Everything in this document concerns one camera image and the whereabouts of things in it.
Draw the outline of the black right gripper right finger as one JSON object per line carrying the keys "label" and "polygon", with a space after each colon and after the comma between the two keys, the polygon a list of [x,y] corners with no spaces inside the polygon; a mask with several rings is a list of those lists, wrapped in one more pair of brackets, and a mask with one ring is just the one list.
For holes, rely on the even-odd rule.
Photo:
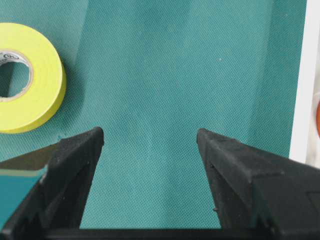
{"label": "black right gripper right finger", "polygon": [[263,228],[279,240],[319,239],[318,168],[204,128],[196,143],[223,229]]}

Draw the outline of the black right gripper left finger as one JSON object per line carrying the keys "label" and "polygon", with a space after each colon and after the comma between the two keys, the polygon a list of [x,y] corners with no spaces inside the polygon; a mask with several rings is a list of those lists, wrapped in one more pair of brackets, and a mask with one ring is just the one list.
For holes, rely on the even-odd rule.
{"label": "black right gripper left finger", "polygon": [[101,127],[0,163],[12,181],[35,177],[13,212],[1,213],[2,240],[41,239],[54,229],[79,229],[104,145]]}

